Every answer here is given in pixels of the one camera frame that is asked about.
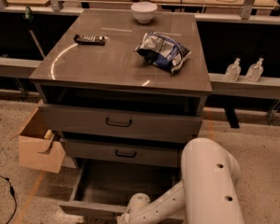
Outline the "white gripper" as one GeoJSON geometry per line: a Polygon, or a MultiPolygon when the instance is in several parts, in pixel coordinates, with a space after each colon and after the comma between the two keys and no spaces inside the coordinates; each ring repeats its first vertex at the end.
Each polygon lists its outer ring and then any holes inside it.
{"type": "Polygon", "coordinates": [[[117,224],[129,224],[130,223],[130,214],[123,213],[121,216],[117,217],[117,224]]]}

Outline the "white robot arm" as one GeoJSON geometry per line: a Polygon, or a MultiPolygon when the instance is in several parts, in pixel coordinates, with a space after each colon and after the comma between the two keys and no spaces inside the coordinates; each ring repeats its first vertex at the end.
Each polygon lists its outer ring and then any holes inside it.
{"type": "Polygon", "coordinates": [[[118,224],[159,224],[180,210],[183,224],[245,224],[235,184],[240,165],[208,138],[189,141],[181,155],[181,180],[157,200],[144,193],[130,199],[118,224]]]}

